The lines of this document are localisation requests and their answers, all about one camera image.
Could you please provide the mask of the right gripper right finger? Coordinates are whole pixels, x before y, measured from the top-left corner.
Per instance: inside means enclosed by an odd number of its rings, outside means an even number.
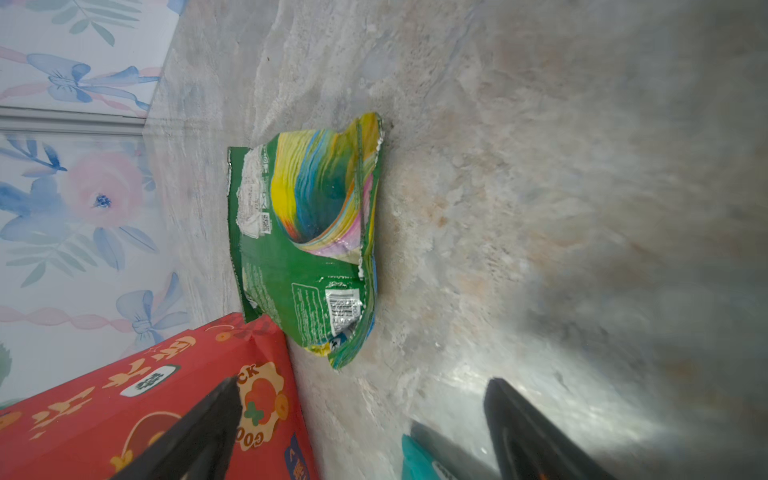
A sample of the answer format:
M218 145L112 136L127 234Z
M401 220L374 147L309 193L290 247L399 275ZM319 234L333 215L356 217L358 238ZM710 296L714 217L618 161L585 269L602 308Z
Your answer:
M489 381L484 412L503 479L615 479L507 381Z

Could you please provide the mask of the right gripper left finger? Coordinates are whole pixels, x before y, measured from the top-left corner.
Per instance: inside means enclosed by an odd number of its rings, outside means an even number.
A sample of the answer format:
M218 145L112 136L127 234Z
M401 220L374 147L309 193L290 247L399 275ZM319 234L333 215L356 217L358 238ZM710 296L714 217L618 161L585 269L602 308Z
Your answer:
M116 479L223 479L242 405L236 379L213 389Z

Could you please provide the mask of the red paper gift bag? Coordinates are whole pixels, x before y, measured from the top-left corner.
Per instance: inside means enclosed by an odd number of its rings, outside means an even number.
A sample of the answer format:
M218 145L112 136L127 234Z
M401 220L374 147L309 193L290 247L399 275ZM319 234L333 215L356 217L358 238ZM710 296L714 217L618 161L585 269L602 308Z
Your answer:
M284 333L230 314L1 412L5 479L108 479L211 390L236 385L231 479L319 475Z

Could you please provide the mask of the small green snack bag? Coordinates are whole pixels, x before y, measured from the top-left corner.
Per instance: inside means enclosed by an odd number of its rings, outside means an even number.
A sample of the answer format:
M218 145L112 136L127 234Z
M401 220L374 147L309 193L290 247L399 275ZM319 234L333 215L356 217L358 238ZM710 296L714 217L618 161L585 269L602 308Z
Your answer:
M382 119L282 132L228 150L228 238L246 321L268 317L342 369L376 318L375 211Z

